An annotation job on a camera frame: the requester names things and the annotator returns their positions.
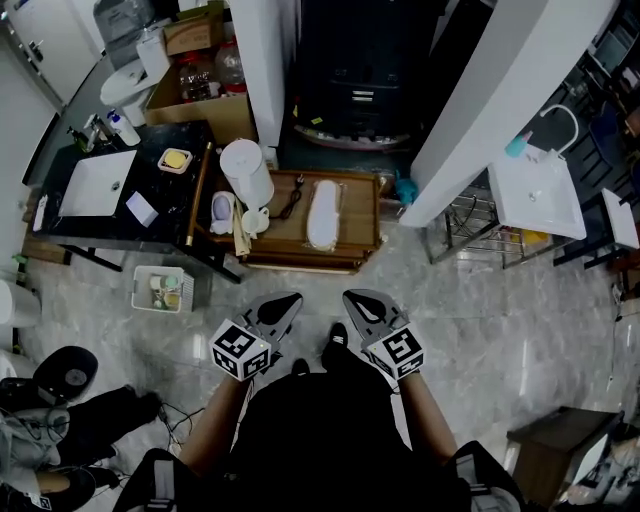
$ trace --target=pedestal sink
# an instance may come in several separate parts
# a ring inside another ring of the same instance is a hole
[[[80,160],[67,186],[60,217],[110,217],[116,211],[135,151]]]
[[[562,158],[527,145],[519,158],[503,153],[488,169],[500,224],[586,238],[576,189]]]

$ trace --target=cardboard box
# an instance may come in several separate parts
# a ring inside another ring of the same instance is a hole
[[[205,8],[180,13],[181,21],[164,27],[167,54],[203,50],[220,44],[224,39],[223,10],[223,2],[209,2]]]
[[[247,95],[182,103],[178,70],[173,66],[149,98],[144,118],[150,126],[208,121],[216,144],[229,144],[238,138],[257,140]]]

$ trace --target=white kettle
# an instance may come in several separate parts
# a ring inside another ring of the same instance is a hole
[[[220,155],[220,167],[233,191],[250,210],[265,206],[273,197],[273,181],[262,150],[255,142],[238,139]]]

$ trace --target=black shoe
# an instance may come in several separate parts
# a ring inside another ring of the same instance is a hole
[[[291,375],[305,375],[311,373],[309,365],[304,359],[296,359],[291,367]]]
[[[349,344],[349,335],[343,323],[338,322],[337,324],[333,324],[329,332],[329,341],[342,343],[345,347]]]

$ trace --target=marble floor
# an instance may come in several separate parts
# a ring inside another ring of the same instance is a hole
[[[633,304],[625,306],[629,316],[614,336],[614,279],[604,269],[585,272],[580,262],[553,268],[551,256],[508,270],[456,258],[432,266],[427,230],[383,224],[382,232],[381,250],[348,277],[240,269],[244,281],[236,286],[179,257],[98,251],[121,262],[122,274],[77,257],[70,267],[31,261],[28,276],[42,296],[43,321],[21,330],[21,339],[37,362],[64,345],[91,350],[100,368],[88,397],[131,384],[192,412],[223,377],[209,359],[207,340],[249,300],[277,290],[299,291],[305,300],[283,343],[284,358],[257,378],[259,389],[288,373],[298,357],[322,371],[320,353],[335,321],[345,321],[357,350],[360,339],[341,293],[373,288],[390,293],[418,324],[427,345],[422,374],[459,443],[477,439],[501,461],[507,430],[554,407],[634,409],[640,316]],[[195,310],[178,316],[132,309],[132,275],[141,264],[187,269],[196,278]],[[394,405],[406,438],[399,397]],[[170,418],[180,416],[170,412]],[[186,434],[179,429],[178,437]],[[166,448],[167,441],[156,420],[123,438],[111,464],[131,473],[146,450]],[[111,510],[116,497],[108,491],[85,510]]]

